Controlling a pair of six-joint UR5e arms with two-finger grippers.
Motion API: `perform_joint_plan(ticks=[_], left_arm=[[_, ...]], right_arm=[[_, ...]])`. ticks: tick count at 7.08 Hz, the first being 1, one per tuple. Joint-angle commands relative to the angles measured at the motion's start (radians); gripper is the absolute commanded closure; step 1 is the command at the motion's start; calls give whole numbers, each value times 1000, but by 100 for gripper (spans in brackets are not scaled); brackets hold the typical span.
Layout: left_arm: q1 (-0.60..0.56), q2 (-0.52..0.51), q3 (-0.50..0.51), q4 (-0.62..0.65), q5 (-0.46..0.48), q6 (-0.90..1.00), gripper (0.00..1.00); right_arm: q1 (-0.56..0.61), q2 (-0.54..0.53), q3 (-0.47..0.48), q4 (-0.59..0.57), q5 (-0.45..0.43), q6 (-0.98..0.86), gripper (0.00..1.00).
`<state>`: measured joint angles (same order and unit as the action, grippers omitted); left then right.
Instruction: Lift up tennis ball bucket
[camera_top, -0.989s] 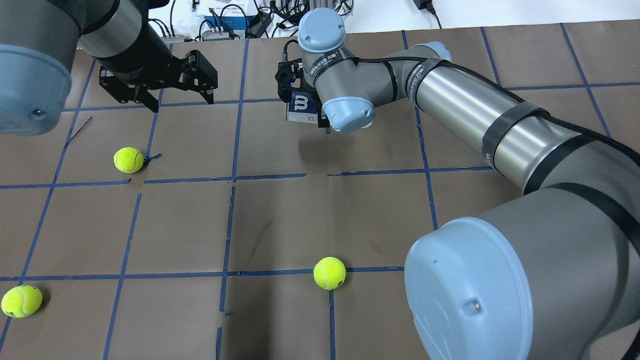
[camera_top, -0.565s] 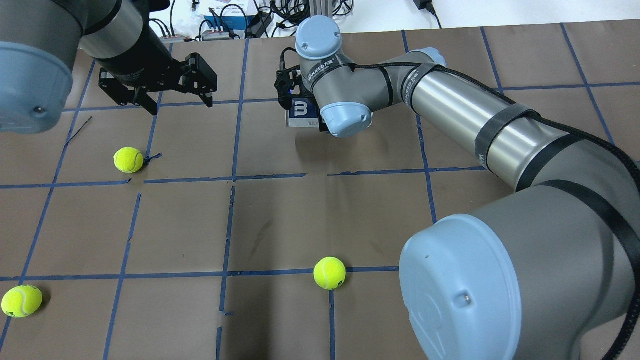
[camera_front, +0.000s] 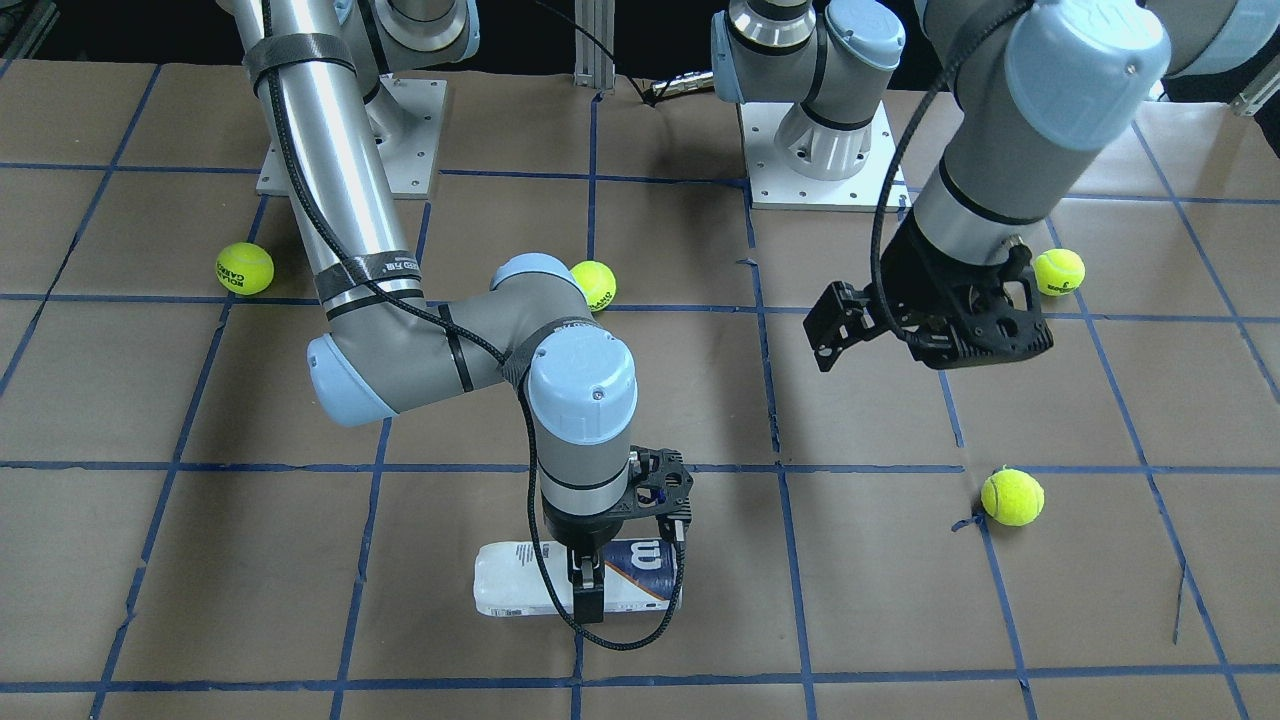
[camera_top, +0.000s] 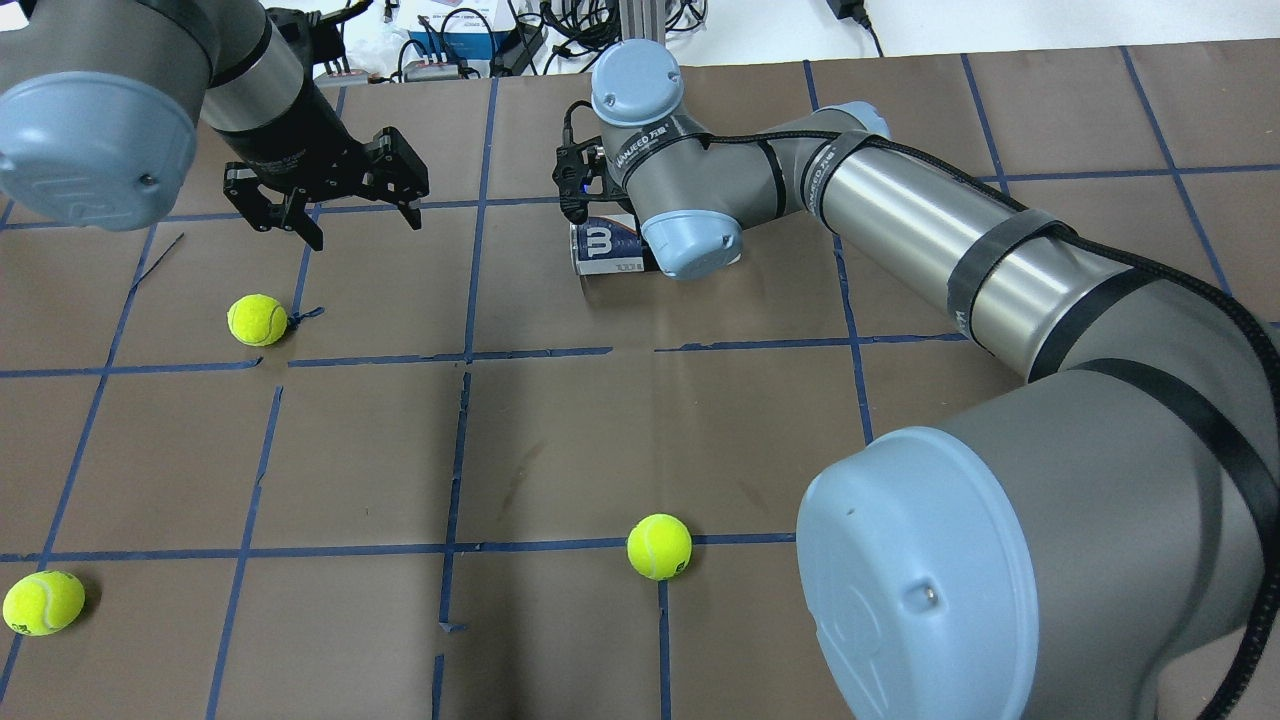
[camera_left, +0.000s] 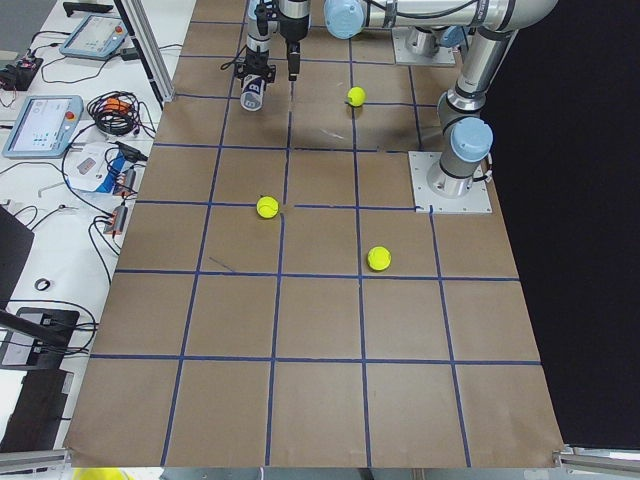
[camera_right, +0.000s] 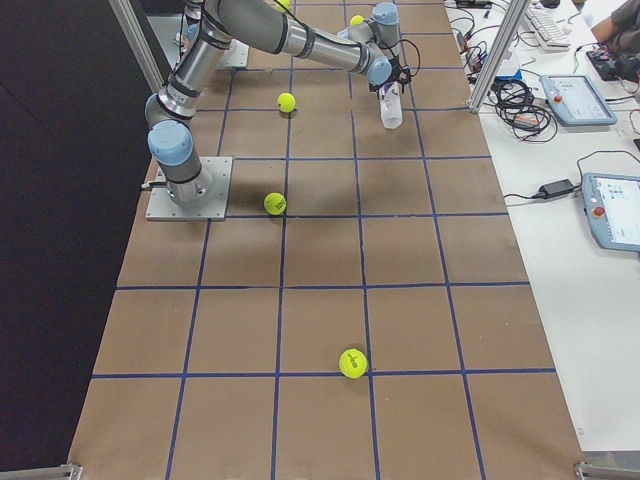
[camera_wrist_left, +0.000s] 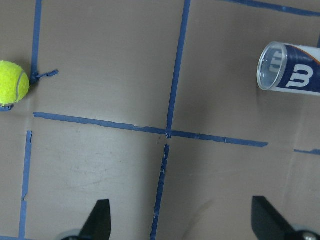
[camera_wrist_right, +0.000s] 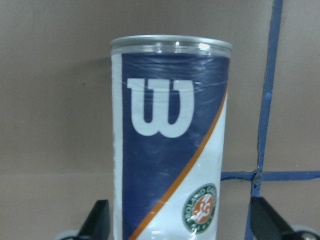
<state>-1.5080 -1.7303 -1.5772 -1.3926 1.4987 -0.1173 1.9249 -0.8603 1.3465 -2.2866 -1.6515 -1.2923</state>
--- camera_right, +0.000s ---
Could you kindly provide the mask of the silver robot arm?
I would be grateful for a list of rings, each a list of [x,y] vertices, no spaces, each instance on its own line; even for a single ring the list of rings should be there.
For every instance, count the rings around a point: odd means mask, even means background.
[[[394,4],[374,6],[356,25],[338,16],[337,33],[297,18],[294,7],[282,1],[186,2],[185,38],[168,42],[178,63],[145,103],[156,165],[141,187],[149,193],[146,218],[223,219],[233,169],[224,128],[246,124],[253,113],[272,113],[276,150],[286,150],[288,115],[276,98],[290,90],[294,73],[306,87],[313,86],[313,73],[324,79],[336,71],[359,75],[378,98],[410,83]]]

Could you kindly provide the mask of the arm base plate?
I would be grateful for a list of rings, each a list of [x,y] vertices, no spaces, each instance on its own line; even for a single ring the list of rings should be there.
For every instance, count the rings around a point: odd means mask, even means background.
[[[230,43],[229,49],[225,50],[220,57],[217,68],[218,69],[246,69],[249,60],[250,47],[236,39],[233,39]]]
[[[201,157],[194,180],[170,182],[160,167],[151,187],[145,217],[150,221],[224,221],[227,212],[232,157]]]

